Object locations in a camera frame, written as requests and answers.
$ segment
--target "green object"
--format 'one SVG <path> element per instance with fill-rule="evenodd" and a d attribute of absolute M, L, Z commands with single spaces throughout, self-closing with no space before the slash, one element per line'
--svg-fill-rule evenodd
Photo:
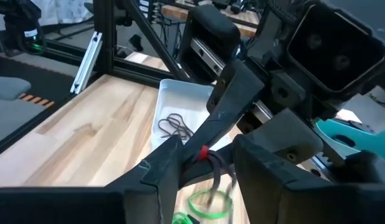
<path fill-rule="evenodd" d="M 38 44 L 32 44 L 32 47 L 35 49 L 35 50 L 42 50 L 42 46 L 38 45 Z"/>
<path fill-rule="evenodd" d="M 176 212 L 173 215 L 172 224 L 193 224 L 193 222 L 183 212 Z"/>
<path fill-rule="evenodd" d="M 193 194 L 192 196 L 190 196 L 188 198 L 188 207 L 191 209 L 191 211 L 194 214 L 196 214 L 197 216 L 199 216 L 200 218 L 206 218 L 206 219 L 210 219 L 210 220 L 223 218 L 226 215 L 228 215 L 230 210 L 231 210 L 231 207 L 232 207 L 232 199 L 228 195 L 226 195 L 226 193 L 221 192 L 219 190 L 217 190 L 215 192 L 215 194 L 219 194 L 226 199 L 226 201 L 224 202 L 224 203 L 226 203 L 226 210 L 225 211 L 223 211 L 221 213 L 204 213 L 204 212 L 198 210 L 196 207 L 194 207 L 193 200 L 202 194 L 208 193 L 209 191 L 210 190 L 202 190 L 200 192 Z"/>

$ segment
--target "orange stripe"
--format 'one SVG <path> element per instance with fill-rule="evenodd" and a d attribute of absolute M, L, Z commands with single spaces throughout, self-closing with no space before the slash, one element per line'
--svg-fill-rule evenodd
<path fill-rule="evenodd" d="M 33 100 L 31 100 L 30 102 L 32 103 L 37 103 L 39 100 L 41 100 L 42 98 L 40 97 L 35 97 Z"/>
<path fill-rule="evenodd" d="M 38 105 L 45 105 L 47 102 L 48 102 L 48 100 L 42 100 L 42 101 L 38 102 L 37 104 Z"/>
<path fill-rule="evenodd" d="M 33 96 L 32 95 L 27 95 L 23 98 L 23 100 L 26 100 L 26 101 L 29 101 L 30 99 L 32 99 Z"/>
<path fill-rule="evenodd" d="M 49 107 L 54 104 L 54 101 L 51 101 L 49 104 L 47 104 L 45 107 Z"/>

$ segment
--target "teal object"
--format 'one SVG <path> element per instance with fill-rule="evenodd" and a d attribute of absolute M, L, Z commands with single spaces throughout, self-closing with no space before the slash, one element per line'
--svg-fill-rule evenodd
<path fill-rule="evenodd" d="M 323 139 L 344 156 L 367 150 L 374 152 L 385 159 L 385 131 L 379 134 L 371 134 L 343 123 L 333 121 L 332 119 L 317 122 L 316 128 L 318 134 L 323 135 Z M 336 135 L 346 136 L 353 140 L 355 146 L 349 147 L 343 142 L 334 140 L 333 138 Z"/>

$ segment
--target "red clip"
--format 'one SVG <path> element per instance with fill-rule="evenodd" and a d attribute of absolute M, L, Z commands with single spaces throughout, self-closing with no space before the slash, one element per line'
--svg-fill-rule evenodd
<path fill-rule="evenodd" d="M 209 148 L 207 146 L 202 146 L 201 150 L 199 151 L 199 155 L 198 155 L 199 161 L 207 158 L 208 150 L 209 150 Z"/>

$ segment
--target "white tray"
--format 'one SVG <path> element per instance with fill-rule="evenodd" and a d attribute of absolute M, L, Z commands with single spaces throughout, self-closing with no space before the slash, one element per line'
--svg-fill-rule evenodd
<path fill-rule="evenodd" d="M 165 79 L 159 85 L 158 100 L 156 102 L 153 125 L 151 129 L 152 151 L 165 142 L 167 138 L 162 138 L 166 133 L 158 127 L 161 119 L 167 118 L 171 113 L 180 114 L 186 126 L 195 132 L 209 116 L 206 109 L 213 87 L 198 85 L 195 83 L 182 82 L 177 80 Z M 161 127 L 169 132 L 174 129 L 167 123 L 162 122 Z M 225 135 L 215 145 L 212 150 L 218 150 L 231 143 L 229 135 Z"/>

